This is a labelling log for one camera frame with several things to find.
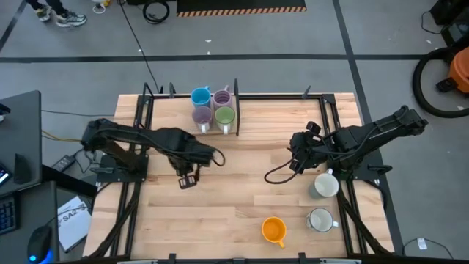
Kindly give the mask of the teal mug with white handle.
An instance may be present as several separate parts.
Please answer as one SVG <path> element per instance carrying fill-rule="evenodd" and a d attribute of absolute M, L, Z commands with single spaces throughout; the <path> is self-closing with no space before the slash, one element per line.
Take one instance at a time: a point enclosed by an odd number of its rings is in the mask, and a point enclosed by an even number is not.
<path fill-rule="evenodd" d="M 309 186 L 309 196 L 312 199 L 334 197 L 339 191 L 339 182 L 333 176 L 333 170 L 319 174 Z"/>

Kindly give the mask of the plain lilac mug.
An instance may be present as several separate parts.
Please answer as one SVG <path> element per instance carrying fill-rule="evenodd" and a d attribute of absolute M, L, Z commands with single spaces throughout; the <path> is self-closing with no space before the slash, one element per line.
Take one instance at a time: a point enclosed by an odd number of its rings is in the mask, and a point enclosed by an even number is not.
<path fill-rule="evenodd" d="M 199 106 L 193 110 L 192 118 L 202 134 L 207 134 L 213 123 L 213 111 L 207 106 Z"/>

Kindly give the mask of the green and white mug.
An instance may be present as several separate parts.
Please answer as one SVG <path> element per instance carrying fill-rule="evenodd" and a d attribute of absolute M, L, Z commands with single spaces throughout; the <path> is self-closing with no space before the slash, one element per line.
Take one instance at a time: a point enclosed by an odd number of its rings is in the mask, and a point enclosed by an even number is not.
<path fill-rule="evenodd" d="M 215 111 L 215 123 L 224 135 L 229 134 L 235 121 L 235 110 L 228 106 L 222 106 Z"/>

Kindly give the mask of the grey speckled mug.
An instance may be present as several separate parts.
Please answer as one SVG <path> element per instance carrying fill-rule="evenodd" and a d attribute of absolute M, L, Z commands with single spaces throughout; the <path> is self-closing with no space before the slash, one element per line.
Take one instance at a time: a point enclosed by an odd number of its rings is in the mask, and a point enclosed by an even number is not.
<path fill-rule="evenodd" d="M 339 223 L 334 220 L 329 210 L 315 208 L 306 216 L 306 226 L 317 232 L 329 232 L 337 228 Z"/>

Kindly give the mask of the white printed booklet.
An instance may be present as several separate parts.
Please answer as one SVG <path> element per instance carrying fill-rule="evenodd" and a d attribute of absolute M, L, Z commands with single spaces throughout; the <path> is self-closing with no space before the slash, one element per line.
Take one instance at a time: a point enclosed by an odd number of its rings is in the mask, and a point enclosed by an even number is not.
<path fill-rule="evenodd" d="M 69 252 L 87 236 L 91 220 L 89 207 L 78 196 L 58 208 L 59 242 L 65 252 Z"/>

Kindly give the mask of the yellow faceted mug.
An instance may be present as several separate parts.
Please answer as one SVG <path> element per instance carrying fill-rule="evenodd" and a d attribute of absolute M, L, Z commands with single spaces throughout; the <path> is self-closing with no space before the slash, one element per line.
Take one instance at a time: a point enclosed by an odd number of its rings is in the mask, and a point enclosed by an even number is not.
<path fill-rule="evenodd" d="M 272 216 L 262 223 L 262 235 L 266 241 L 278 244 L 285 249 L 284 239 L 287 235 L 287 226 L 282 219 Z"/>

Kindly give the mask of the ribbed lilac mug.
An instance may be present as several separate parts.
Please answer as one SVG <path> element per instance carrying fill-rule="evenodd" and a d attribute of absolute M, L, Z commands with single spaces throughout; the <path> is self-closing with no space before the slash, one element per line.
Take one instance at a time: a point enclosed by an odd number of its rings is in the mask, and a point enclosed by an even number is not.
<path fill-rule="evenodd" d="M 229 85 L 213 94 L 213 108 L 217 110 L 223 106 L 232 107 L 232 94 Z"/>

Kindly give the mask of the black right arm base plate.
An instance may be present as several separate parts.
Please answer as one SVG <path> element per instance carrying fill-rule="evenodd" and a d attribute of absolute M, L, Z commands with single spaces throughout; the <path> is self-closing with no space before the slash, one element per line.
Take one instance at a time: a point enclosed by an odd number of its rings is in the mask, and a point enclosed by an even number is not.
<path fill-rule="evenodd" d="M 363 158 L 353 170 L 353 176 L 355 180 L 378 180 L 392 169 L 392 166 L 383 163 L 380 151 L 375 150 Z"/>

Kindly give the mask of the black power adapter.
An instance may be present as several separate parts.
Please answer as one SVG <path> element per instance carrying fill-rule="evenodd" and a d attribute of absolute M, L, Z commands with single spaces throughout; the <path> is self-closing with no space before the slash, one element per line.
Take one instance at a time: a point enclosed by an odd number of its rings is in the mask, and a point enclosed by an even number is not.
<path fill-rule="evenodd" d="M 51 168 L 58 172 L 64 172 L 70 168 L 75 163 L 75 161 L 76 159 L 74 155 L 64 155 L 55 164 L 53 164 Z"/>

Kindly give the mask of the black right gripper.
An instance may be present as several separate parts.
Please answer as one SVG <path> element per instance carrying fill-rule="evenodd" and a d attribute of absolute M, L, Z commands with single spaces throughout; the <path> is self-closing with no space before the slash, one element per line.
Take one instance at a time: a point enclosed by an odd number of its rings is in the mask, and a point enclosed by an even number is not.
<path fill-rule="evenodd" d="M 291 153 L 295 165 L 319 165 L 328 160 L 325 144 L 320 136 L 321 127 L 308 122 L 306 130 L 297 132 L 291 138 Z"/>

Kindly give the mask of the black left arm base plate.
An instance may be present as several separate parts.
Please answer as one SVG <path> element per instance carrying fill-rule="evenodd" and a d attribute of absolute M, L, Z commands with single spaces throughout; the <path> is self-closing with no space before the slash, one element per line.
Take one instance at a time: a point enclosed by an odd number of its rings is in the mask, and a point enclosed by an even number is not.
<path fill-rule="evenodd" d="M 142 183 L 147 178 L 148 163 L 148 155 L 138 155 L 136 168 L 131 169 L 123 161 L 104 155 L 99 167 L 92 169 L 92 171 L 97 175 L 98 182 Z"/>

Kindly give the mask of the dark grey side desk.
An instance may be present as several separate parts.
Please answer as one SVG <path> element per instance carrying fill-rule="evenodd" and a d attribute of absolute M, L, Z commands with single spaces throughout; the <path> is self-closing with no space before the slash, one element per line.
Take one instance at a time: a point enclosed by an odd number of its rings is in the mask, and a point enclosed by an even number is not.
<path fill-rule="evenodd" d="M 43 166 L 39 177 L 18 187 L 9 179 L 0 185 L 0 201 L 15 198 L 19 212 L 19 228 L 0 235 L 0 264 L 29 264 L 27 245 L 35 229 L 47 224 L 51 228 L 51 245 L 46 251 L 50 262 L 59 260 L 59 233 L 57 216 L 57 190 L 93 198 L 97 187 L 64 173 Z"/>

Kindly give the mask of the black desk stand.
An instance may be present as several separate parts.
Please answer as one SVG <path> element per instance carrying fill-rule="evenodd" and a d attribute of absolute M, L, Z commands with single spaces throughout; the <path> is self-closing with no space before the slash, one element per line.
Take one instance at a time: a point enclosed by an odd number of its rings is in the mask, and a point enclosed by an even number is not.
<path fill-rule="evenodd" d="M 15 184 L 22 185 L 32 180 L 32 171 L 26 157 L 16 153 L 13 178 Z"/>

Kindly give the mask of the light blue faceted mug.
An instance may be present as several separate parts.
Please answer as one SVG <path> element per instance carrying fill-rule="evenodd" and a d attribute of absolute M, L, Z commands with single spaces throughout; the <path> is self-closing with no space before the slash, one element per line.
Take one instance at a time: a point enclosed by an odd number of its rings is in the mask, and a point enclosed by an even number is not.
<path fill-rule="evenodd" d="M 191 102 L 194 107 L 206 106 L 210 107 L 211 92 L 208 86 L 195 88 L 191 92 Z"/>

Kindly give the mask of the person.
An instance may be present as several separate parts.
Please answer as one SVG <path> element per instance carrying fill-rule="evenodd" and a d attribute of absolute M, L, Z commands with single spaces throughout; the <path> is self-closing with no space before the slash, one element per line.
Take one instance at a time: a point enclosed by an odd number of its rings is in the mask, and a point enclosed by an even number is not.
<path fill-rule="evenodd" d="M 24 1 L 34 10 L 41 22 L 48 22 L 52 11 L 55 12 L 56 24 L 60 27 L 82 26 L 87 22 L 85 15 L 65 9 L 61 0 L 45 0 L 46 4 L 39 3 L 39 0 Z"/>

